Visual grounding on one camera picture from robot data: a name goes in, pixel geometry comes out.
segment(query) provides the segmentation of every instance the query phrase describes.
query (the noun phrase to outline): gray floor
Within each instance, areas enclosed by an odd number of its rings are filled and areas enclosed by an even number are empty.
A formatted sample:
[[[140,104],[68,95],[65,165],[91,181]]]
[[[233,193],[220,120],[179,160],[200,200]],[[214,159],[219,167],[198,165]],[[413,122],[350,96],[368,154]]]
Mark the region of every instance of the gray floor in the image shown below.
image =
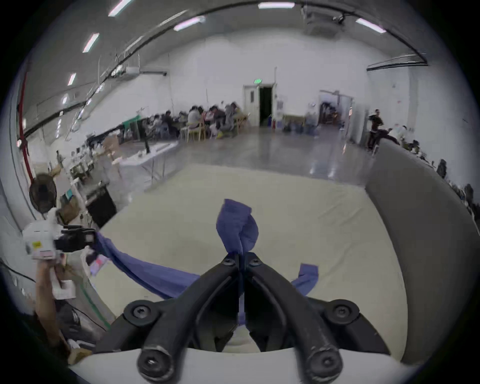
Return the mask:
[[[167,157],[165,173],[173,174],[188,163],[222,165],[247,169],[262,169],[279,173],[329,179],[337,182],[364,185],[372,165],[372,156],[356,144],[347,143],[343,132],[331,126],[319,129],[317,136],[273,132],[269,128],[249,128],[234,138],[206,141],[182,141]],[[120,146],[124,156],[144,149],[141,142]],[[162,172],[163,159],[153,164]],[[112,167],[106,156],[100,158],[93,172],[94,184],[100,179],[108,181],[110,195],[122,209],[152,184],[152,164],[145,168]]]

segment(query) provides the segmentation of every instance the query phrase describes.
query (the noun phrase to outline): white table surface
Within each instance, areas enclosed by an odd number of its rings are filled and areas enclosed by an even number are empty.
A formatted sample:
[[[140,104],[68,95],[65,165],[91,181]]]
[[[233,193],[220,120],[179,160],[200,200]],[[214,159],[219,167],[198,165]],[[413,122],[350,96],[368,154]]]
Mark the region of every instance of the white table surface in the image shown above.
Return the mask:
[[[176,146],[178,145],[178,141],[175,141],[175,142],[172,142],[172,143],[159,143],[159,144],[155,144],[155,145],[152,145],[150,147],[150,153],[146,153],[145,150],[142,151],[142,156],[139,157],[138,156],[138,153],[134,154],[133,156],[130,156],[126,159],[121,159],[118,161],[118,163],[120,164],[120,166],[122,167],[135,167],[135,166],[138,166],[138,165],[143,165],[145,164],[147,161],[161,155],[161,154],[164,154],[168,151],[170,151],[171,149],[175,148]]]

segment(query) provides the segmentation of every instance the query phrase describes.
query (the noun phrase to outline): air conditioning unit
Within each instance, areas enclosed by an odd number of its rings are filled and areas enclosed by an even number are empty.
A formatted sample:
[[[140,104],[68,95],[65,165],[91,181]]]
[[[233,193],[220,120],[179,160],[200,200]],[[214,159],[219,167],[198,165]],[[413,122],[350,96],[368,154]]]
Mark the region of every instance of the air conditioning unit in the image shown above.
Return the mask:
[[[149,73],[149,74],[159,74],[166,76],[167,71],[162,68],[156,67],[125,67],[124,69],[118,70],[115,75],[113,76],[115,79],[118,80],[131,80],[141,73]]]
[[[138,75],[140,75],[140,67],[125,67],[115,75],[115,78],[125,81],[134,79]]]
[[[344,16],[333,14],[332,11],[311,6],[303,6],[303,32],[310,36],[334,38],[342,32]]]

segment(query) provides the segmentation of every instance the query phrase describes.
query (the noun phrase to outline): table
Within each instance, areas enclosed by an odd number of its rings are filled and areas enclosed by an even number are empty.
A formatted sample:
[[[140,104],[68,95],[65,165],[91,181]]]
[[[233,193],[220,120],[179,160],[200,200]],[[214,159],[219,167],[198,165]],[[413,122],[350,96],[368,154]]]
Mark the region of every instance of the table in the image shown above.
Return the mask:
[[[118,164],[120,167],[137,167],[141,166],[143,169],[145,169],[147,172],[149,172],[152,176],[152,181],[155,178],[155,180],[160,180],[164,178],[165,176],[165,163],[167,161],[167,153],[175,148],[178,145],[178,142],[173,142],[173,143],[160,143],[160,144],[155,144],[150,147],[150,153],[146,153],[146,150],[143,150],[142,152],[136,153],[133,156],[130,156],[126,159],[117,159]],[[163,168],[162,168],[162,176],[160,177],[159,174],[157,174],[154,171],[154,166],[155,166],[155,158],[157,156],[163,155]],[[149,170],[146,167],[146,163],[148,161],[152,161],[152,167]]]

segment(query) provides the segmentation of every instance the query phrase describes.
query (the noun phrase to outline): blue towel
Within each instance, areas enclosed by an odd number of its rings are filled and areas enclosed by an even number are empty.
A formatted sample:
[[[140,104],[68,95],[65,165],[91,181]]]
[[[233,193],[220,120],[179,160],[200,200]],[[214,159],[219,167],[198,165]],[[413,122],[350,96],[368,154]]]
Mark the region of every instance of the blue towel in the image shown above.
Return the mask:
[[[135,259],[115,248],[112,240],[103,237],[100,233],[96,235],[97,240],[93,248],[98,253],[108,257],[119,270],[142,287],[164,299],[178,297],[200,277],[193,273]]]
[[[251,213],[249,206],[225,199],[216,220],[216,231],[228,253],[244,255],[255,246],[258,227]]]
[[[251,213],[252,209],[247,205],[225,199],[218,214],[216,229],[228,253],[238,253],[242,257],[254,247],[258,239],[258,227]],[[108,257],[128,277],[164,299],[178,297],[200,277],[135,259],[120,252],[110,239],[103,237],[100,233],[97,233],[97,241],[93,248]],[[299,277],[292,284],[302,295],[307,295],[317,281],[318,267],[301,264]]]

